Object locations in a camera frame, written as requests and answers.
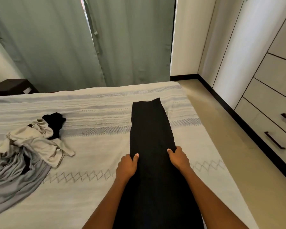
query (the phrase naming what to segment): person's left hand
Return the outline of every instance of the person's left hand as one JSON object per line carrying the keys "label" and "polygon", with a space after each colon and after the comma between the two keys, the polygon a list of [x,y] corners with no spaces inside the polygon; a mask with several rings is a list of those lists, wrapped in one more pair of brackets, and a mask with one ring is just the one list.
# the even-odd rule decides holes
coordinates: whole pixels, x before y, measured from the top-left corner
{"label": "person's left hand", "polygon": [[116,179],[127,183],[137,170],[139,154],[131,159],[129,154],[123,156],[116,169]]}

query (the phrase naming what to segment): bed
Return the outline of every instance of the bed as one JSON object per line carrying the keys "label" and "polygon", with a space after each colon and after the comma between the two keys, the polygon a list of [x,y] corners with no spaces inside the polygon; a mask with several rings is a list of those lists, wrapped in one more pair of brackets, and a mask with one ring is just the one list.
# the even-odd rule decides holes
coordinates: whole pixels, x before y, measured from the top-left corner
{"label": "bed", "polygon": [[131,108],[160,97],[176,145],[202,181],[250,228],[258,228],[237,185],[181,86],[176,82],[88,88],[0,97],[0,143],[13,129],[42,115],[67,119],[61,139],[76,155],[65,156],[22,202],[0,214],[0,228],[81,228],[129,153]]}

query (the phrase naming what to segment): floor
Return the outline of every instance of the floor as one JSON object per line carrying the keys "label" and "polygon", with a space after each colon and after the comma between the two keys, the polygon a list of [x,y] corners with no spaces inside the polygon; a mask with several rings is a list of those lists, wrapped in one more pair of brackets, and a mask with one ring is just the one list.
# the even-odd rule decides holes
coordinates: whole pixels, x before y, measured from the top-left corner
{"label": "floor", "polygon": [[178,81],[260,229],[286,228],[286,177],[198,80]]}

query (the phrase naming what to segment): dark brown nightstand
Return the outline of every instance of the dark brown nightstand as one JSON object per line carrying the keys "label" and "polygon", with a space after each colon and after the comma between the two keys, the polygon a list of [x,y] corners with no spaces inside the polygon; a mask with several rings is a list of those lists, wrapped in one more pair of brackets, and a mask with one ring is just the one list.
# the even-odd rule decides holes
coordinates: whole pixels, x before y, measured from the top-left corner
{"label": "dark brown nightstand", "polygon": [[27,79],[7,79],[0,83],[0,96],[32,94],[39,91]]}

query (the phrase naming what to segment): beige garment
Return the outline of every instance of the beige garment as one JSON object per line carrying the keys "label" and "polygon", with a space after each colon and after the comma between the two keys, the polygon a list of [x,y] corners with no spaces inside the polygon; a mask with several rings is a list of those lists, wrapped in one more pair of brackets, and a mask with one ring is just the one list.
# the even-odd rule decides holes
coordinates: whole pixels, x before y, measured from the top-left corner
{"label": "beige garment", "polygon": [[43,119],[32,122],[31,127],[23,127],[12,130],[6,134],[6,139],[0,145],[0,154],[13,153],[14,146],[24,146],[37,153],[50,166],[59,166],[64,155],[74,156],[73,150],[67,148],[64,143],[56,138],[48,140],[53,135],[52,129]]}

